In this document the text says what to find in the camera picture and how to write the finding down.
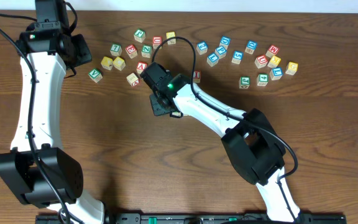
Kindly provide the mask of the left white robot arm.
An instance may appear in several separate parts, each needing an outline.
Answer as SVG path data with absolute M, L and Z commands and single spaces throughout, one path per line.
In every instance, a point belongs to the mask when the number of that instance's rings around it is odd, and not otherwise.
M 22 94 L 10 151 L 0 154 L 0 177 L 23 205 L 57 212 L 59 223 L 108 223 L 104 203 L 83 187 L 80 163 L 64 150 L 60 99 L 68 70 L 91 61 L 82 35 L 74 35 L 66 1 L 35 3 L 36 21 L 20 34 Z

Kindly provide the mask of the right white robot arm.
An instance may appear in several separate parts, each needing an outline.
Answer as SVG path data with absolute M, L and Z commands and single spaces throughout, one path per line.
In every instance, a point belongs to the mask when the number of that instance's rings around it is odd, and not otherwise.
M 255 185 L 272 221 L 296 223 L 300 208 L 292 199 L 286 177 L 285 153 L 293 149 L 274 131 L 266 116 L 257 109 L 250 112 L 232 108 L 205 93 L 193 80 L 151 63 L 141 74 L 152 90 L 158 114 L 177 111 L 191 116 L 213 130 L 220 138 L 234 170 Z

